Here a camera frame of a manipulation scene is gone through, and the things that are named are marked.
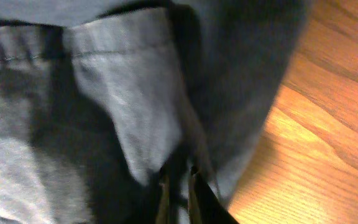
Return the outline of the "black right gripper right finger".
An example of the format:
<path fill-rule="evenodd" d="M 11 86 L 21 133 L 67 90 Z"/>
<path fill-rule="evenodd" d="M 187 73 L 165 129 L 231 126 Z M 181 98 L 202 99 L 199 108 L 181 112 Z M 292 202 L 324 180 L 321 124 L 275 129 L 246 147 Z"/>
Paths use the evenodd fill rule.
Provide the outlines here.
<path fill-rule="evenodd" d="M 219 203 L 195 166 L 190 171 L 188 193 L 188 213 L 191 224 L 239 224 Z"/>

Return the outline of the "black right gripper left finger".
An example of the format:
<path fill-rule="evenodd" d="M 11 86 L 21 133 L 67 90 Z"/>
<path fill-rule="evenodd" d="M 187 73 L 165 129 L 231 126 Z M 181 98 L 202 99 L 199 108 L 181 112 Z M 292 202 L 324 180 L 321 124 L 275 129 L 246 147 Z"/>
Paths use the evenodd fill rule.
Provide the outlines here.
<path fill-rule="evenodd" d="M 158 204 L 155 224 L 170 224 L 170 181 L 165 168 L 160 170 L 159 185 L 161 196 Z"/>

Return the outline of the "dark blue shorts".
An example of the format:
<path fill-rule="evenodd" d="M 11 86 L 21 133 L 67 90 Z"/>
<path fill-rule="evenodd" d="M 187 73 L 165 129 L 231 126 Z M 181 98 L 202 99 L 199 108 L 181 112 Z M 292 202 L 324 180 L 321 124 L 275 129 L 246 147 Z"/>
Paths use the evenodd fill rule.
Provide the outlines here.
<path fill-rule="evenodd" d="M 0 1 L 0 223 L 227 210 L 311 1 Z"/>

